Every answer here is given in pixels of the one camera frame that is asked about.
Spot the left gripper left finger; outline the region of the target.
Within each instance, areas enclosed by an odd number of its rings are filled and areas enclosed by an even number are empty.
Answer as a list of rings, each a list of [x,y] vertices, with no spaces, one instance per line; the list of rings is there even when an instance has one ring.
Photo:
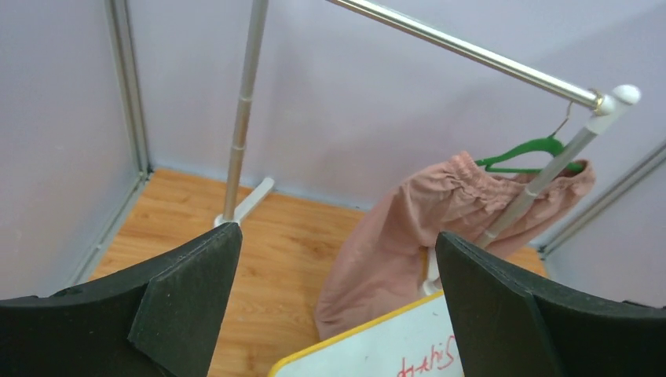
[[[207,375],[242,239],[228,222],[49,297],[3,300],[2,375]]]

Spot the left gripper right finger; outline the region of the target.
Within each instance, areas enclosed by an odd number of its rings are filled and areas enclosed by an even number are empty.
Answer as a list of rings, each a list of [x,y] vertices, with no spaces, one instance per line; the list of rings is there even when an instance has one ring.
[[[566,287],[451,232],[435,251],[465,375],[664,375],[664,309]]]

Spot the yellow framed whiteboard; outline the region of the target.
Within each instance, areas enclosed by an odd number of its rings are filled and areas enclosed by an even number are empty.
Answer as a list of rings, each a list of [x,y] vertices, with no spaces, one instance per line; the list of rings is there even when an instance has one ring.
[[[441,291],[276,362],[271,377],[463,376]]]

